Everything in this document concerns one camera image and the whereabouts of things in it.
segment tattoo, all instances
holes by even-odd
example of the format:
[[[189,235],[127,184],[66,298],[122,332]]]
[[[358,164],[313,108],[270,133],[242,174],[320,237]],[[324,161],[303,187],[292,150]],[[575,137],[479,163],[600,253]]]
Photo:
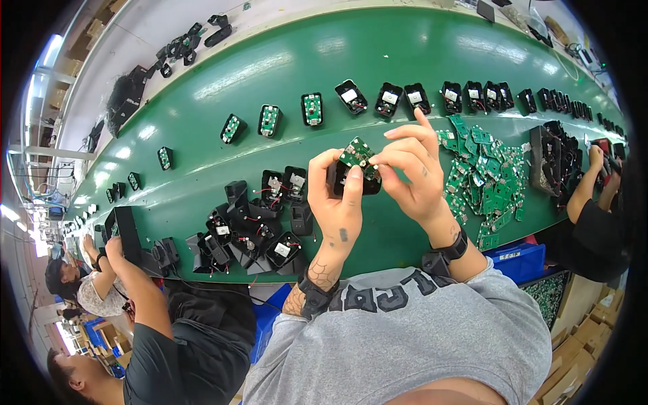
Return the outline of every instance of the tattoo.
[[[459,232],[457,232],[457,227],[452,226],[450,228],[450,234],[452,235],[452,243],[457,242],[457,239],[459,238]]]

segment hair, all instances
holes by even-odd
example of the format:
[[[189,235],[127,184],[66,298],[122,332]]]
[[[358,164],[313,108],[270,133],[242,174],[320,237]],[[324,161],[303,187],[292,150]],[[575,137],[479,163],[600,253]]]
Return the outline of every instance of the hair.
[[[55,294],[62,299],[70,300],[80,307],[76,301],[76,293],[79,290],[79,286],[81,286],[81,280],[62,283],[61,267],[63,263],[63,259],[54,259],[48,263],[45,268],[45,285],[50,294]]]
[[[84,397],[83,394],[70,386],[70,377],[75,369],[74,367],[62,367],[54,359],[57,355],[57,351],[49,349],[47,353],[47,371],[52,378],[52,382],[54,382],[54,387],[65,399],[65,403],[72,405],[99,405],[98,402]]]

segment woman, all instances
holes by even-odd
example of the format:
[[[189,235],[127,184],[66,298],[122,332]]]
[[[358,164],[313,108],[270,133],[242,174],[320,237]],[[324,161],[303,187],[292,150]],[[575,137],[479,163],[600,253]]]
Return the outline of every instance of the woman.
[[[105,255],[101,255],[93,245],[90,235],[86,235],[83,247],[90,261],[98,271],[90,274],[80,269],[70,259],[69,252],[61,259],[54,259],[45,270],[45,284],[52,294],[71,300],[84,310],[97,316],[117,316],[128,300],[128,294],[117,277]]]

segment black watch strap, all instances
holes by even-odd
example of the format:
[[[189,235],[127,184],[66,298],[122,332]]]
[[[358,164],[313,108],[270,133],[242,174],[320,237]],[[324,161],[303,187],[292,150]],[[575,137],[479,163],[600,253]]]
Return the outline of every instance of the black watch strap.
[[[297,285],[300,291],[306,295],[301,315],[310,321],[313,315],[326,311],[331,299],[333,299],[333,294],[340,287],[340,280],[329,291],[324,291],[308,278],[307,273],[308,270],[299,276]]]

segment white sticker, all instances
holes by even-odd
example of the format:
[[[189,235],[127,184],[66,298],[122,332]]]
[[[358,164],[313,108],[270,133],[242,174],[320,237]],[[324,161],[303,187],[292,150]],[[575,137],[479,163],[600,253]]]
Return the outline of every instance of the white sticker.
[[[450,89],[446,89],[446,98],[449,98],[450,100],[457,101],[457,93]]]

